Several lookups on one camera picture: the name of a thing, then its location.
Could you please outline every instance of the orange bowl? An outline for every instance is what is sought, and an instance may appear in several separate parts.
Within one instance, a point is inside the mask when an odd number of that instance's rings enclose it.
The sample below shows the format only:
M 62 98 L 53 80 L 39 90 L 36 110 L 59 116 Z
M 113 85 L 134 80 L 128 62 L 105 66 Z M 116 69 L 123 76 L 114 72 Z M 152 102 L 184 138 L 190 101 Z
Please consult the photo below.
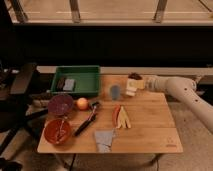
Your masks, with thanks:
M 44 129 L 44 138 L 53 145 L 63 144 L 71 136 L 71 126 L 63 119 L 50 121 Z

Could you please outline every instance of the purple bowl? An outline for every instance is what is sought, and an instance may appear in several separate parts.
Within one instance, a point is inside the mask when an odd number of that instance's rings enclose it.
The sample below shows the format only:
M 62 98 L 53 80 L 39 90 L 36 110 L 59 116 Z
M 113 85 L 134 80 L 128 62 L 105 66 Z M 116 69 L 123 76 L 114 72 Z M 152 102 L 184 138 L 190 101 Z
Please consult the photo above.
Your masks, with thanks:
M 68 114 L 74 105 L 73 98 L 68 94 L 53 96 L 48 103 L 48 112 L 53 115 L 62 116 Z

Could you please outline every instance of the green tray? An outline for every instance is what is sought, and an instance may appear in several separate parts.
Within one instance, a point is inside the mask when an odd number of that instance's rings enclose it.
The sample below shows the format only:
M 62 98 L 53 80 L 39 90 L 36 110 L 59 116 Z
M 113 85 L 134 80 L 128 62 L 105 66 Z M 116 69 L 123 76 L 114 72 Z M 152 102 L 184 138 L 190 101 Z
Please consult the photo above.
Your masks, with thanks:
M 57 83 L 61 77 L 75 79 L 73 91 L 57 91 Z M 68 93 L 76 97 L 98 96 L 100 90 L 100 67 L 91 66 L 59 66 L 53 78 L 51 93 Z

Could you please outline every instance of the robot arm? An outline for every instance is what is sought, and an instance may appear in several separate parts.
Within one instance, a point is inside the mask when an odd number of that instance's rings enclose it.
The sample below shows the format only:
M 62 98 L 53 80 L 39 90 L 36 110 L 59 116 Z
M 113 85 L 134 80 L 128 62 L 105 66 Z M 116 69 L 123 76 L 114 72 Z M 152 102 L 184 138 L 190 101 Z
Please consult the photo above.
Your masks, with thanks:
M 184 103 L 206 128 L 213 133 L 213 106 L 195 93 L 195 81 L 182 77 L 154 76 L 146 81 L 145 89 L 170 94 Z

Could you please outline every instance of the red bowl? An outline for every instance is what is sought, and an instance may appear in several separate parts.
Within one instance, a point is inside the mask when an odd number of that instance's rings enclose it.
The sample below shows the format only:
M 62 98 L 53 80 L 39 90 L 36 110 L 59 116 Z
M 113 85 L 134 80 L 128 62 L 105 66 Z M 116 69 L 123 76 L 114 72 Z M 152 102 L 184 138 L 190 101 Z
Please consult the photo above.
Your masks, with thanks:
M 51 144 L 63 144 L 71 136 L 71 126 L 63 119 L 50 121 L 44 129 L 44 138 Z
M 74 105 L 73 98 L 68 94 L 58 94 L 53 96 L 48 105 L 48 112 L 53 115 L 62 116 L 68 114 Z

